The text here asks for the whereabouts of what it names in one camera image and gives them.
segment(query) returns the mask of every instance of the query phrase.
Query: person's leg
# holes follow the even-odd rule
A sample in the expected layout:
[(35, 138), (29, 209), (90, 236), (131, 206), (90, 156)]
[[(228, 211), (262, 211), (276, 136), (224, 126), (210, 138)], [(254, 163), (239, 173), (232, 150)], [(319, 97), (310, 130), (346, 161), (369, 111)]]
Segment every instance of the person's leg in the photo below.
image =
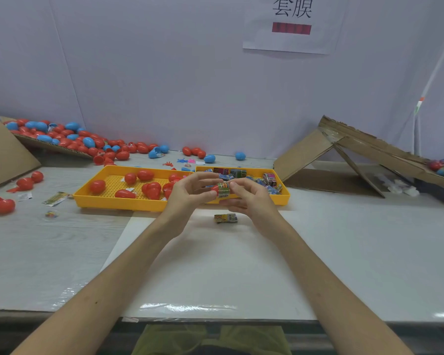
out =
[(291, 355), (280, 326), (224, 325), (218, 340), (208, 339), (202, 343), (229, 347), (251, 355)]
[(207, 336), (203, 325), (147, 325), (131, 355), (177, 355), (190, 351)]

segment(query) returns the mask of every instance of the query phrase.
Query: yellow plastic basket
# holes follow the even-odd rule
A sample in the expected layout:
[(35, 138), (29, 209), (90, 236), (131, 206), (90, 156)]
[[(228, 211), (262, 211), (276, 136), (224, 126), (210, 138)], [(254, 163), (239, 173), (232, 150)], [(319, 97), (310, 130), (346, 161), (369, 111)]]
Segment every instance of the yellow plastic basket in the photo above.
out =
[[(276, 172), (274, 171), (274, 169), (268, 169), (268, 168), (235, 168), (235, 167), (220, 167), (220, 166), (197, 166), (195, 167), (196, 172), (204, 172), (207, 169), (214, 169), (214, 168), (225, 168), (225, 169), (245, 169), (247, 171), (247, 176), (254, 176), (254, 177), (263, 177), (263, 173), (273, 173), (274, 176), (276, 177), (276, 183), (277, 184), (281, 184), (283, 186), (283, 188), (281, 189), (281, 194), (280, 195), (270, 195), (271, 199), (273, 199), (273, 202), (276, 205), (286, 205), (289, 202), (289, 197), (291, 196), (288, 192), (288, 189), (284, 186), (284, 184), (282, 183), (281, 179), (278, 177), (278, 174), (276, 174)], [(228, 196), (228, 198), (237, 198), (238, 196), (235, 194), (231, 194), (230, 196)], [(220, 201), (220, 198), (217, 198), (215, 201), (209, 202), (208, 204), (214, 204), (214, 203), (218, 203)]]
[[(154, 178), (149, 181), (142, 182), (136, 179), (134, 185), (127, 185), (125, 181), (121, 181), (126, 173), (138, 173), (141, 170), (150, 170), (154, 173)], [(179, 177), (189, 176), (192, 172), (184, 172), (171, 169), (153, 169), (153, 168), (139, 168), (139, 167), (124, 167), (124, 166), (106, 166), (103, 167), (94, 177), (85, 183), (74, 195), (74, 199), (79, 207), (82, 208), (107, 208), (107, 209), (129, 209), (131, 211), (152, 211), (162, 212), (166, 207), (167, 201), (162, 201), (164, 195), (161, 193), (159, 200), (151, 200), (146, 197), (141, 187), (145, 183), (158, 182), (161, 186), (169, 183), (169, 176), (177, 174)], [(90, 183), (102, 179), (105, 181), (107, 187), (99, 195), (94, 195), (90, 192)], [(115, 192), (119, 189), (135, 188), (136, 198), (115, 198)]]

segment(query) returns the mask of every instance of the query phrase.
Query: hand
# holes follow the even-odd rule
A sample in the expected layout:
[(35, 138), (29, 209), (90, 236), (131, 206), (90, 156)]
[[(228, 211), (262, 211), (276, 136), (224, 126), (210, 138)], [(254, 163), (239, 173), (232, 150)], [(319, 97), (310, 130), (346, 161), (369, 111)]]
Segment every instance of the hand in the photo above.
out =
[(258, 231), (267, 238), (275, 235), (277, 222), (284, 222), (284, 218), (266, 188), (247, 178), (232, 179), (229, 186), (231, 192), (241, 199), (223, 199), (220, 204), (226, 205), (231, 212), (248, 215)]
[(186, 226), (194, 210), (201, 204), (217, 198), (217, 192), (206, 188), (223, 182), (218, 173), (195, 172), (177, 182), (161, 217), (170, 222), (177, 237)]

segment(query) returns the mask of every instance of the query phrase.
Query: person's right hand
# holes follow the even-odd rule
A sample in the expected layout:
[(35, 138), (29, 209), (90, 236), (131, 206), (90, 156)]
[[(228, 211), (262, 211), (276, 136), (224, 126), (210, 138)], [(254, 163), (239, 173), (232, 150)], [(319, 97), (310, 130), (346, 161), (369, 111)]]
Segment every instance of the person's right hand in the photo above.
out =
[(231, 192), (240, 198), (223, 199), (220, 204), (227, 206), (231, 212), (248, 215), (258, 231), (267, 238), (274, 235), (275, 223), (284, 219), (266, 188), (247, 178), (232, 179), (228, 183)]

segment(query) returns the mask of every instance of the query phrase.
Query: chinese characters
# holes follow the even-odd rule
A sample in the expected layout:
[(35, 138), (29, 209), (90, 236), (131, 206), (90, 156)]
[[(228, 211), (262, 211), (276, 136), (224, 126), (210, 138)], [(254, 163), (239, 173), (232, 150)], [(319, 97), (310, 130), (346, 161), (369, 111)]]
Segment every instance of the chinese characters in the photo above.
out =
[(293, 0), (276, 0), (273, 2), (276, 5), (276, 15), (285, 15), (289, 16), (288, 12), (292, 11), (291, 4), (294, 4), (294, 11), (291, 17), (296, 16), (297, 18), (306, 15), (308, 18), (311, 18), (309, 15), (311, 13), (312, 0), (296, 0), (294, 3)]

